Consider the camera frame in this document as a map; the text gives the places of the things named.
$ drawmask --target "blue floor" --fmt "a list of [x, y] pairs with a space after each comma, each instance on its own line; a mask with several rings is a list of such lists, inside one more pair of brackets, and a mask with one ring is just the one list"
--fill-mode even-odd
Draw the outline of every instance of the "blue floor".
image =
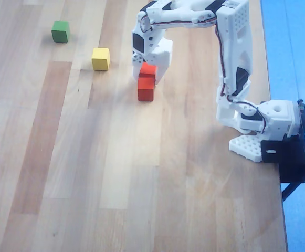
[[[271, 98], [305, 103], [305, 1], [261, 2]], [[305, 183], [283, 206], [289, 251], [305, 252]]]

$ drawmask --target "wooden table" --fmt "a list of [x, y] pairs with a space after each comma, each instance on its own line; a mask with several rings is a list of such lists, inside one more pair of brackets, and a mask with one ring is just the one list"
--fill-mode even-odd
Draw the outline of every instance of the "wooden table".
[[[169, 29], [173, 61], [137, 101], [142, 0], [0, 0], [0, 251], [286, 251], [278, 170], [228, 150], [214, 29]], [[269, 99], [251, 0], [249, 100]], [[55, 20], [70, 21], [55, 44]], [[111, 67], [94, 72], [94, 47]]]

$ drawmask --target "green cube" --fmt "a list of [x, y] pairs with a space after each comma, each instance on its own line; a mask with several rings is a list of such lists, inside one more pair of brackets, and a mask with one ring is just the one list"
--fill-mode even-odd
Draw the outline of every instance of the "green cube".
[[53, 41], [56, 43], [67, 43], [69, 36], [69, 23], [67, 21], [55, 21], [52, 27]]

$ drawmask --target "white robotic arm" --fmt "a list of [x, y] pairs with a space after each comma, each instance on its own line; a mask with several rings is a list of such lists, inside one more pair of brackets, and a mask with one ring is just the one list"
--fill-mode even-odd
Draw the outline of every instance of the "white robotic arm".
[[262, 141], [282, 141], [301, 131], [301, 102], [270, 100], [255, 105], [246, 101], [253, 72], [253, 46], [248, 0], [158, 0], [137, 14], [133, 30], [133, 75], [138, 78], [143, 61], [157, 66], [158, 82], [171, 64], [172, 41], [167, 28], [207, 28], [215, 25], [219, 40], [217, 120], [242, 134], [229, 149], [254, 162], [263, 161]]

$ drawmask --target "red cube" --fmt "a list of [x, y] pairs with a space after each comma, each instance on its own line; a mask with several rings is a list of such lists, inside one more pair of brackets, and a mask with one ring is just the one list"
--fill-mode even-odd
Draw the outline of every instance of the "red cube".
[[157, 67], [151, 66], [146, 62], [143, 62], [139, 77], [151, 77], [156, 79]]
[[155, 78], [139, 77], [138, 78], [138, 100], [153, 101]]

